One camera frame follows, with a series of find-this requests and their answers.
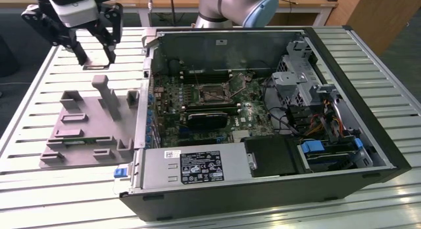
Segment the power supply label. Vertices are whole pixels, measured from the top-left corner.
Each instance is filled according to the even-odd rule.
[[[220,151],[180,155],[181,183],[194,184],[224,180]]]

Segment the green motherboard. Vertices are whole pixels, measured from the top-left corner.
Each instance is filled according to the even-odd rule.
[[[202,82],[158,75],[154,78],[156,113],[161,147],[238,142],[240,136],[273,134],[264,109],[264,78],[246,71],[232,72],[226,82]],[[216,129],[194,129],[186,119],[192,114],[226,113],[226,125]]]

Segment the blue release tab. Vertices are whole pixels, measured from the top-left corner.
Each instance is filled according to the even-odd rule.
[[[301,144],[302,152],[321,152],[324,151],[324,146],[320,140],[306,141]]]
[[[364,148],[361,139],[356,138],[356,139],[354,139],[354,142],[356,142],[356,145],[357,145],[357,148],[358,148],[358,149]]]
[[[117,168],[117,169],[114,169],[113,177],[114,178],[124,178],[124,177],[126,177],[126,168]]]

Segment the floor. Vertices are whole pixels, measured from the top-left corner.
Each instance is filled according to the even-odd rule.
[[[177,14],[177,26],[189,26],[196,14]],[[15,114],[29,84],[42,64],[50,46],[21,20],[19,14],[0,14],[0,36],[3,36],[20,63],[20,70],[11,76],[0,77],[0,135]],[[154,26],[170,26],[170,16],[152,16]],[[124,26],[138,27],[136,14],[125,14]],[[412,18],[409,26],[384,53],[381,59],[397,78],[421,101],[421,10]]]

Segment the aluminum table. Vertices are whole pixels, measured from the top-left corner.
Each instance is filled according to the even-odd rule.
[[[116,64],[105,71],[84,71],[72,53],[62,47],[52,48],[0,140],[0,228],[420,226],[421,106],[356,33],[341,27],[316,28],[316,32],[413,167],[388,183],[370,185],[345,199],[324,203],[145,223],[117,198],[129,182],[114,181],[116,166],[40,169],[40,154],[61,109],[61,92],[77,89],[82,96],[97,96],[90,79],[98,74],[108,75],[108,86],[114,88],[117,95],[138,87],[142,32],[142,28],[124,30]],[[102,49],[88,32],[80,31],[77,36],[89,53]]]

